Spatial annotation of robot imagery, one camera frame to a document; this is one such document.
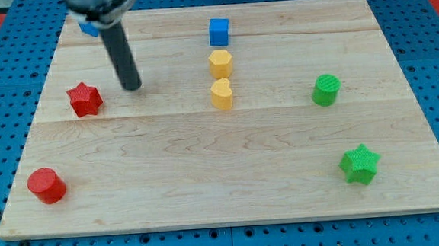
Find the grey robot arm end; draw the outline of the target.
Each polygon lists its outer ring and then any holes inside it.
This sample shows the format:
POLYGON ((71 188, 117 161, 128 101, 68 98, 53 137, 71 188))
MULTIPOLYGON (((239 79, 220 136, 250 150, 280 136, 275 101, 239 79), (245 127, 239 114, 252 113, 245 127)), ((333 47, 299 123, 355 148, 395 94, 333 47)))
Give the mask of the grey robot arm end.
POLYGON ((104 30, 121 21, 138 0, 63 0, 71 16, 80 24, 104 30))

